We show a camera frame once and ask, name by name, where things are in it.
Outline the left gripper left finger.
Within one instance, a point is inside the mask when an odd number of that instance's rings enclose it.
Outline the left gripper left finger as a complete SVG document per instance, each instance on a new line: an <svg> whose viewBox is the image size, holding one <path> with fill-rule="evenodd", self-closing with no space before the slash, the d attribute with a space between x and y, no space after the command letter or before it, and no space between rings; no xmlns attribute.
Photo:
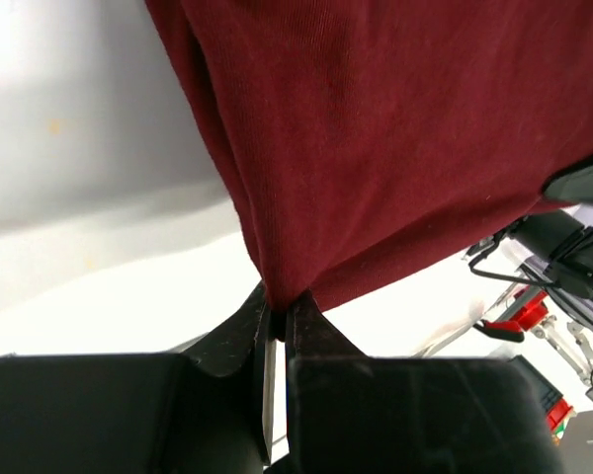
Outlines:
<svg viewBox="0 0 593 474"><path fill-rule="evenodd" d="M177 399L177 462L268 464L276 343L264 285L184 355L190 364Z"/></svg>

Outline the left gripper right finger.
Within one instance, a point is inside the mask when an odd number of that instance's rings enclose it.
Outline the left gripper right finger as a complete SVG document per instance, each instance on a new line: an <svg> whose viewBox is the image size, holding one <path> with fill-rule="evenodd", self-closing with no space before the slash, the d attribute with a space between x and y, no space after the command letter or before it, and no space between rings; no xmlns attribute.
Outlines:
<svg viewBox="0 0 593 474"><path fill-rule="evenodd" d="M365 356L325 318L309 290L287 310L285 348L287 360Z"/></svg>

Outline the dark red t shirt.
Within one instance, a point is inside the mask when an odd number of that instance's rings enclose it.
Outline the dark red t shirt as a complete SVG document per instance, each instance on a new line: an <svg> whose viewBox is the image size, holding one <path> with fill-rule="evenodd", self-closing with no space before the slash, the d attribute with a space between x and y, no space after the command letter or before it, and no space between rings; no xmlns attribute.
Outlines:
<svg viewBox="0 0 593 474"><path fill-rule="evenodd" d="M270 306L331 309L555 208L593 1L151 1Z"/></svg>

